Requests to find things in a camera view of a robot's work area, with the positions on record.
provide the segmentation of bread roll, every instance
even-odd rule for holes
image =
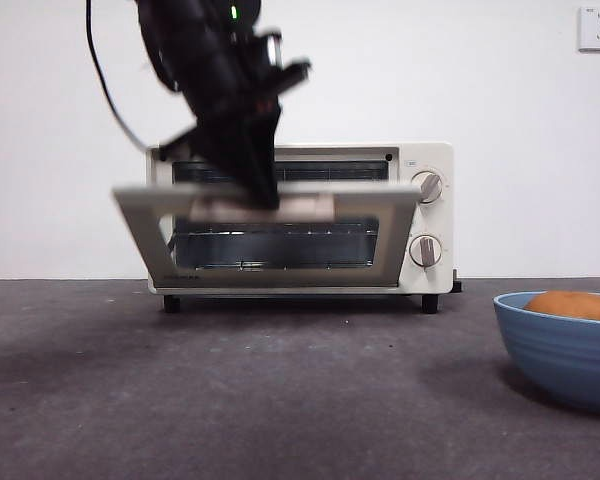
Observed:
[[[562,317],[600,320],[600,295],[551,291],[537,295],[524,309]]]

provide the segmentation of black cable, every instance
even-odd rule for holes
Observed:
[[[102,69],[100,68],[100,63],[98,62],[98,55],[96,54],[96,49],[93,46],[93,35],[91,33],[91,0],[87,0],[87,42],[89,43],[89,51],[91,52],[91,58],[93,59],[93,64],[96,67],[96,71],[98,72],[98,78],[100,78],[100,85],[102,86],[102,91],[104,92],[104,96],[107,98],[107,102],[109,103],[109,107],[111,108],[111,113],[116,118],[118,125],[127,135],[131,143],[133,143],[139,150],[146,151],[147,146],[142,143],[142,141],[136,136],[135,133],[131,131],[131,129],[124,122],[116,106],[113,104],[113,100],[111,100],[111,95],[109,95],[109,89],[107,88],[107,82],[104,79],[104,75],[102,73]]]

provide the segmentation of white toaster oven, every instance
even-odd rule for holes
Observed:
[[[276,148],[281,208],[207,163],[147,158],[148,186],[114,195],[165,311],[179,296],[421,294],[454,287],[453,150],[446,143]]]

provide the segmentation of oven foot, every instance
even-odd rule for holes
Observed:
[[[453,288],[449,293],[461,293],[462,292],[462,282],[458,280],[458,271],[453,269]]]
[[[180,311],[180,299],[174,295],[164,296],[165,313],[178,313]]]
[[[438,313],[438,295],[430,293],[422,295],[422,313]]]

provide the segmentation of white knob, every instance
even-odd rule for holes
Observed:
[[[420,187],[422,203],[433,203],[442,195],[442,179],[434,172],[420,172],[413,177],[411,183]]]
[[[442,258],[442,245],[437,238],[422,235],[411,242],[409,254],[416,265],[423,268],[433,267]]]

